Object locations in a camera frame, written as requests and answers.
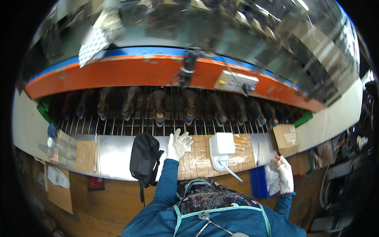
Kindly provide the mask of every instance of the fluorescent light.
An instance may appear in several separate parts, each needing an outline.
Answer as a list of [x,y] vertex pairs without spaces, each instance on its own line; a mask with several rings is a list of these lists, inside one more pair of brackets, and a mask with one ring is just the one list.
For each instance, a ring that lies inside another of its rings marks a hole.
[[308,6],[303,2],[303,0],[298,0],[298,2],[303,6],[303,8],[304,8],[306,11],[309,10]]

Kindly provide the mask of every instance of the orange metal frame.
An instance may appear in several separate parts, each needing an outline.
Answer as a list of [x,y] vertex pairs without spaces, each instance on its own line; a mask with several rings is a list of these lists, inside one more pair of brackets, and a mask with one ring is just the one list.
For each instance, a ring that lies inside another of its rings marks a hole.
[[[109,86],[154,85],[170,86],[171,78],[183,65],[184,56],[179,55],[123,55],[94,60],[83,68],[79,63],[51,70],[30,81],[25,91],[31,99],[70,90]],[[259,79],[254,96],[293,105],[313,112],[325,106],[314,99],[306,102],[297,89],[266,74],[255,74],[251,69],[228,64],[233,72],[251,75]],[[214,89],[225,63],[198,58],[194,67],[191,87]]]

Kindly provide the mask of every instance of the blue long-sleeve shirt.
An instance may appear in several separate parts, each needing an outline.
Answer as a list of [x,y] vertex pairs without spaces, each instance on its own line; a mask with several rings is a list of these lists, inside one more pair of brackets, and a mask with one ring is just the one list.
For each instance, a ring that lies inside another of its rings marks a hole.
[[[179,162],[166,159],[162,168],[153,201],[144,207],[125,227],[122,236],[173,236],[177,214],[173,208],[179,199],[176,196]],[[271,226],[271,236],[306,236],[305,231],[288,221],[291,200],[295,193],[280,195],[273,210],[263,206]],[[232,209],[212,212],[211,221],[232,233],[241,232],[250,237],[267,236],[261,211]],[[207,223],[197,215],[182,219],[176,236],[195,236]],[[230,236],[227,232],[210,224],[200,236]]]

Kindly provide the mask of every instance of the blue plastic bin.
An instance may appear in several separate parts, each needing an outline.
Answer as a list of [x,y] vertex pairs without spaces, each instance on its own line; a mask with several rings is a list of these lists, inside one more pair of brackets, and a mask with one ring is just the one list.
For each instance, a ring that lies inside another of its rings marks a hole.
[[265,167],[259,166],[257,168],[249,170],[251,193],[255,198],[270,198],[267,190]]

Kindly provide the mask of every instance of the power outlet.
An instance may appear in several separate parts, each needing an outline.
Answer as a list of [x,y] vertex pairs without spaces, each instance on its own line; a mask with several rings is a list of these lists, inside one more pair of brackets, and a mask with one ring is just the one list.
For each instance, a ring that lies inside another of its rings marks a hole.
[[233,75],[226,70],[223,70],[214,88],[224,91],[242,92],[242,87],[248,88],[249,92],[253,92],[259,82],[258,78],[244,75],[241,73],[232,72]]

